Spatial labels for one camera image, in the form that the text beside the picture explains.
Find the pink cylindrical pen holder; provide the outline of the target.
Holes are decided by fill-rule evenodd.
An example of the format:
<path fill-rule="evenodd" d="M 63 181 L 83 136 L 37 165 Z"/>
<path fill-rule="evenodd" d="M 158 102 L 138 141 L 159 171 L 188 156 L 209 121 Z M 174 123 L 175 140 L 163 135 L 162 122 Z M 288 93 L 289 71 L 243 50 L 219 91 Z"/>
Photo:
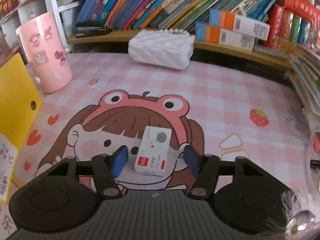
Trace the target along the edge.
<path fill-rule="evenodd" d="M 52 12 L 47 12 L 17 28 L 28 63 L 45 93 L 67 86 L 73 73 Z"/>

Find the orange white box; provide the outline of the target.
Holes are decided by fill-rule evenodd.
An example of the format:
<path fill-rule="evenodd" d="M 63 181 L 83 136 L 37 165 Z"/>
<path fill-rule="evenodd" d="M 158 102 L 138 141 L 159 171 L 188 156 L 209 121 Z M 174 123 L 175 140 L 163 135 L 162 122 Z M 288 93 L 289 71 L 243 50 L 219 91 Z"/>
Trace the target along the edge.
<path fill-rule="evenodd" d="M 270 25 L 252 18 L 216 9 L 209 11 L 209 25 L 267 41 Z"/>
<path fill-rule="evenodd" d="M 231 46 L 248 51 L 253 50 L 255 43 L 255 38 L 248 35 L 228 29 L 212 27 L 202 22 L 196 23 L 195 40 Z"/>

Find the yellow cardboard box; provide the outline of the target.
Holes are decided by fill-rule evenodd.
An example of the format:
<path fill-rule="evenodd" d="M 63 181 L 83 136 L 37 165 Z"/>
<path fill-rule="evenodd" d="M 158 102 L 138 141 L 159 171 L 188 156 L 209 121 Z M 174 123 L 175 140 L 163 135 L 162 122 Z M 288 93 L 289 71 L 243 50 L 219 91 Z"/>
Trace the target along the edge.
<path fill-rule="evenodd" d="M 1 66 L 1 202 L 9 199 L 19 151 L 42 105 L 19 53 Z"/>

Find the orange white box lower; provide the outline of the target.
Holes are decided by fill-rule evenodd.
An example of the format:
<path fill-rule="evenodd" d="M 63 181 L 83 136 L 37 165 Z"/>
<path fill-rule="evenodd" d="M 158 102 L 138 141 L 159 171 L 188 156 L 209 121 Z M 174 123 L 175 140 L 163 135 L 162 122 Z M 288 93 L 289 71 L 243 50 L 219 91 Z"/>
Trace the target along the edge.
<path fill-rule="evenodd" d="M 202 22 L 196 23 L 195 40 L 231 46 L 248 51 L 253 50 L 255 43 L 255 38 L 248 35 L 228 29 L 212 27 Z"/>

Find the red thick dictionary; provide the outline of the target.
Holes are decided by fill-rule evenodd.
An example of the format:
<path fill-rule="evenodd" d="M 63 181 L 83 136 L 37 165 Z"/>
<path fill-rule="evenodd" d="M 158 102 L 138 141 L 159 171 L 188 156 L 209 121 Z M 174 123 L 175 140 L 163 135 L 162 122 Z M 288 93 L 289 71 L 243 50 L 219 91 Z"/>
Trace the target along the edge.
<path fill-rule="evenodd" d="M 276 3 L 313 25 L 319 24 L 320 10 L 307 0 L 277 0 Z"/>

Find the white quilted handbag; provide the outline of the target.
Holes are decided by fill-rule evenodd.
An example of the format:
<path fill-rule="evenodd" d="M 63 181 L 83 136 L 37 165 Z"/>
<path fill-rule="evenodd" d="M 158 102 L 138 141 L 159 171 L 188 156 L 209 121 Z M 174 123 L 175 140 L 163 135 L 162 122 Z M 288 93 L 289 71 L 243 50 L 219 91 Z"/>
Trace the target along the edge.
<path fill-rule="evenodd" d="M 128 54 L 133 61 L 175 70 L 190 63 L 195 36 L 187 31 L 142 30 L 129 41 Z"/>

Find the stack of papers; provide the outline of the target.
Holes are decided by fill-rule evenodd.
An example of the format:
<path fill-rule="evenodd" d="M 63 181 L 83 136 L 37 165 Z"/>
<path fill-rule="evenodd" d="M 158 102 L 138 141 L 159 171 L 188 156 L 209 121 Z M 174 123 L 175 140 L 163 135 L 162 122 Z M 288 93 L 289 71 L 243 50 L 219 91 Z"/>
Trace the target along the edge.
<path fill-rule="evenodd" d="M 315 132 L 319 131 L 319 55 L 297 45 L 290 55 L 293 72 L 289 74 L 306 111 L 306 118 Z"/>

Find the orange white box upper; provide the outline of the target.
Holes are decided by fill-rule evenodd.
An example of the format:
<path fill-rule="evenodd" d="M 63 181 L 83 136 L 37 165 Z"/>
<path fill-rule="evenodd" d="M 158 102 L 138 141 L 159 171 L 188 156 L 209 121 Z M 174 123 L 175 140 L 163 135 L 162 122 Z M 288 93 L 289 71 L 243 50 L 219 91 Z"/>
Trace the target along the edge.
<path fill-rule="evenodd" d="M 252 18 L 216 9 L 209 11 L 209 25 L 267 41 L 270 25 Z"/>

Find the white staples box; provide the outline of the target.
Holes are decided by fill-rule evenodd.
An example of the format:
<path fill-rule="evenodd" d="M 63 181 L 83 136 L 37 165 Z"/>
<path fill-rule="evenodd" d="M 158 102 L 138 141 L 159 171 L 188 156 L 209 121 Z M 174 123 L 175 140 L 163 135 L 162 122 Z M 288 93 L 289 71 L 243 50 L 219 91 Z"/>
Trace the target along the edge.
<path fill-rule="evenodd" d="M 162 177 L 172 130 L 146 126 L 134 165 L 135 172 Z"/>

